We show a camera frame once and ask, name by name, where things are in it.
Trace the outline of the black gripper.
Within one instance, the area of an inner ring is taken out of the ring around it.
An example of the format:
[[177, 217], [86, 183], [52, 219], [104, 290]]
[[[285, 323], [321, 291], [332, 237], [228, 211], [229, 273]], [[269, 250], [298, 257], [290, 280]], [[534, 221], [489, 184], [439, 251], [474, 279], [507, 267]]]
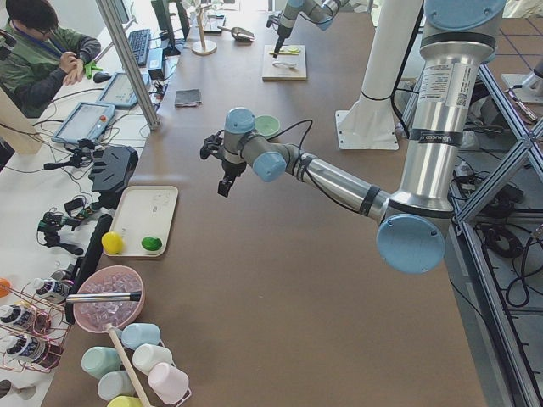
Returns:
[[274, 47], [274, 50], [272, 52], [272, 57], [273, 58], [276, 58], [279, 55], [284, 41], [287, 38], [290, 37], [290, 35], [291, 35], [291, 27], [286, 26], [286, 25], [279, 25], [277, 27], [277, 34], [278, 34], [278, 39], [277, 39], [276, 45]]
[[232, 163], [228, 160], [223, 160], [221, 167], [224, 170], [225, 175], [219, 181], [217, 187], [217, 193], [222, 197], [227, 197], [237, 177], [240, 177], [246, 170], [246, 163]]

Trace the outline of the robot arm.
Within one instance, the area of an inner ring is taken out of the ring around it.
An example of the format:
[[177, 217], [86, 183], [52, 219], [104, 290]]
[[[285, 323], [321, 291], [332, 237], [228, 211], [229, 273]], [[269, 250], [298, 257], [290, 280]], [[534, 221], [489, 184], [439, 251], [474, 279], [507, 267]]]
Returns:
[[328, 0], [328, 1], [313, 1], [313, 0], [288, 0], [283, 7], [283, 10], [278, 15], [268, 17], [266, 27], [276, 26], [278, 39], [275, 48], [272, 52], [272, 57], [276, 58], [284, 41], [288, 39], [294, 28], [294, 24], [300, 14], [311, 23], [317, 25], [323, 31], [326, 30], [332, 23], [333, 18], [339, 10], [348, 3], [348, 1]]
[[224, 130], [202, 154], [216, 156], [227, 195], [251, 168], [262, 181], [290, 174], [336, 204], [378, 223], [377, 247], [393, 268], [419, 274], [445, 254], [453, 208], [447, 199], [479, 66], [495, 53], [502, 1], [388, 1], [378, 18], [358, 101], [336, 114], [343, 149], [396, 149], [391, 104], [415, 37], [424, 67], [400, 186], [363, 181], [293, 144], [272, 143], [245, 108], [227, 113]]

